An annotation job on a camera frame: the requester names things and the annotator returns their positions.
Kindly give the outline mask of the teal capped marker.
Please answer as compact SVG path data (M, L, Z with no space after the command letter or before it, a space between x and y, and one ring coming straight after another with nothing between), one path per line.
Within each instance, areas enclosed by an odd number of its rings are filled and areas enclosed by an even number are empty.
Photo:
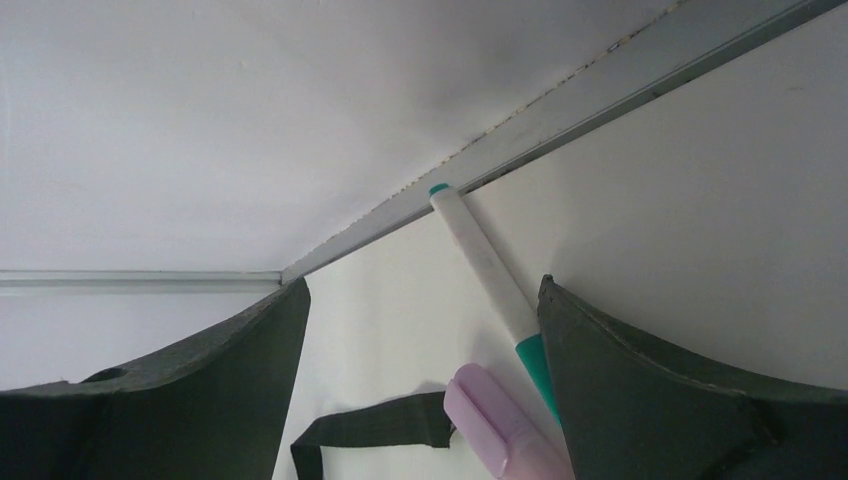
M553 418L560 422L536 310L525 298L458 190L446 183L437 184L429 189L429 202L504 323L516 355Z

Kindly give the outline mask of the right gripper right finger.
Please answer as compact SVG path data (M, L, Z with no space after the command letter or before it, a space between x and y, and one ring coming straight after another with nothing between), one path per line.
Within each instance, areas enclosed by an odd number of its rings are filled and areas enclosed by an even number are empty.
M847 394L694 353L541 280L538 319L578 479L843 479Z

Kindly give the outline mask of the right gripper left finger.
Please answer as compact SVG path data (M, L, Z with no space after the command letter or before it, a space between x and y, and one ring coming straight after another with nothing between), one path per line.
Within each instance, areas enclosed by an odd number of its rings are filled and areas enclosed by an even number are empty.
M1 395L5 479L269 479L304 343L296 280L79 383Z

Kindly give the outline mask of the blue student backpack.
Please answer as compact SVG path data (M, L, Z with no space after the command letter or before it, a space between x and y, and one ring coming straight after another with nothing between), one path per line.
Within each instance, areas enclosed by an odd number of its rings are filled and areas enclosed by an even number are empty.
M290 446L297 477L324 477L324 447L449 448L456 427L444 411L444 398L443 391L417 393L314 420Z

